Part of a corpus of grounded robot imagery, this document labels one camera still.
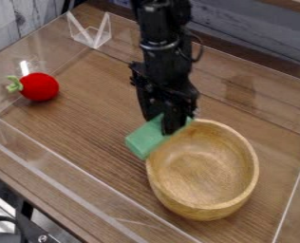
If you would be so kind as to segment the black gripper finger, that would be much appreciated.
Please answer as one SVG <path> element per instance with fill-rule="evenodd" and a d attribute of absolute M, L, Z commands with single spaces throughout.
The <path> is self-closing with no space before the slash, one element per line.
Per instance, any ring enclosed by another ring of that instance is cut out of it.
<path fill-rule="evenodd" d="M 172 135 L 186 125 L 188 120 L 194 118 L 196 109 L 196 102 L 164 103 L 162 133 L 165 135 Z"/>
<path fill-rule="evenodd" d="M 150 121 L 164 111 L 162 93 L 153 85 L 148 84 L 137 87 L 137 94 L 142 116 Z"/>

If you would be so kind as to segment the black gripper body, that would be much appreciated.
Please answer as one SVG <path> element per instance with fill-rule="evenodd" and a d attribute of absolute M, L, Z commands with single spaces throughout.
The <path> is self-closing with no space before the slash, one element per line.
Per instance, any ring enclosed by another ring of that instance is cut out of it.
<path fill-rule="evenodd" d="M 189 80 L 192 65 L 200 57 L 192 57 L 192 44 L 169 44 L 164 46 L 139 45 L 143 61 L 131 62 L 131 84 L 153 85 L 162 93 L 165 102 L 196 102 L 198 90 Z"/>

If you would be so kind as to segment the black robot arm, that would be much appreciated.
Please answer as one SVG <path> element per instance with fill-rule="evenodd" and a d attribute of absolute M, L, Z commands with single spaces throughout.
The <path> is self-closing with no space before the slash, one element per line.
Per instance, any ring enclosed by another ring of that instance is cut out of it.
<path fill-rule="evenodd" d="M 130 63 L 131 85 L 146 120 L 162 118 L 162 133 L 186 125 L 197 109 L 198 90 L 189 79 L 192 64 L 192 18 L 189 0 L 131 0 L 139 27 L 143 60 Z"/>

